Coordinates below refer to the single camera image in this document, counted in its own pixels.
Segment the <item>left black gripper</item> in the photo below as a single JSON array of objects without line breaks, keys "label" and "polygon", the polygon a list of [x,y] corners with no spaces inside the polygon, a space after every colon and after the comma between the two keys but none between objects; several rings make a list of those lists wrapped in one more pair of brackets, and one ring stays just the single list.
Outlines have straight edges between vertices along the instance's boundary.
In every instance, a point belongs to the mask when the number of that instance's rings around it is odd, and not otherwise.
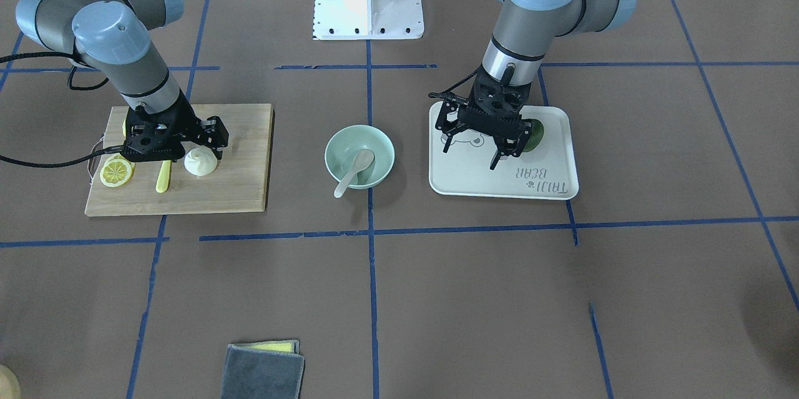
[{"label": "left black gripper", "polygon": [[[499,80],[479,68],[465,106],[456,101],[443,101],[436,129],[441,131],[443,152],[448,152],[452,141],[460,132],[468,129],[493,137],[496,153],[489,169],[494,170],[502,157],[519,157],[530,145],[533,137],[531,119],[524,119],[521,109],[527,103],[530,86],[512,86],[515,68],[505,68]],[[449,120],[449,114],[458,114]],[[517,137],[511,140],[506,137]]]}]

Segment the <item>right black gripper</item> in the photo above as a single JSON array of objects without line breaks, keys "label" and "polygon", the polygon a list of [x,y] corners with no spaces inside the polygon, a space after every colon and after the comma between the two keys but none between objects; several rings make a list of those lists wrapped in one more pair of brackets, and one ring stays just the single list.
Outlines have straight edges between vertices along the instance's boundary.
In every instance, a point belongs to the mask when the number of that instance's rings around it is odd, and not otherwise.
[{"label": "right black gripper", "polygon": [[222,160],[229,132],[222,118],[201,121],[185,94],[180,92],[172,106],[156,114],[129,109],[125,117],[122,156],[129,162],[161,162],[185,157],[185,141],[211,149]]}]

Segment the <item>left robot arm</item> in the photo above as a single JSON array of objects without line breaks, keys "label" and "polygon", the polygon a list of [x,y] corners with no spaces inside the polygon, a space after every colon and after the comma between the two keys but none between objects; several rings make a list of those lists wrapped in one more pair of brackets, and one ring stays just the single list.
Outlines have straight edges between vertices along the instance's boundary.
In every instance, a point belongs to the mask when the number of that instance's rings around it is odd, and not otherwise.
[{"label": "left robot arm", "polygon": [[432,92],[442,100],[436,129],[447,152],[462,132],[492,138],[491,168],[506,157],[535,149],[543,123],[524,118],[531,84],[557,37],[602,32],[630,19],[637,0],[498,0],[502,9],[480,66],[472,72],[471,91],[462,97],[447,89]]}]

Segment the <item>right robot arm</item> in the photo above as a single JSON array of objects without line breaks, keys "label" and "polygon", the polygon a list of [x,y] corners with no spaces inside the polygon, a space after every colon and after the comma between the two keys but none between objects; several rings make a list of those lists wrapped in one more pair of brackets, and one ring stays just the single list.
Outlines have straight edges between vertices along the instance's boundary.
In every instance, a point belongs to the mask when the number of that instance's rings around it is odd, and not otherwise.
[{"label": "right robot arm", "polygon": [[101,71],[128,103],[124,143],[108,154],[129,162],[179,160],[190,141],[220,159],[229,137],[223,121],[197,117],[150,38],[151,29],[183,12],[184,0],[19,0],[16,21],[44,47],[43,57]]}]

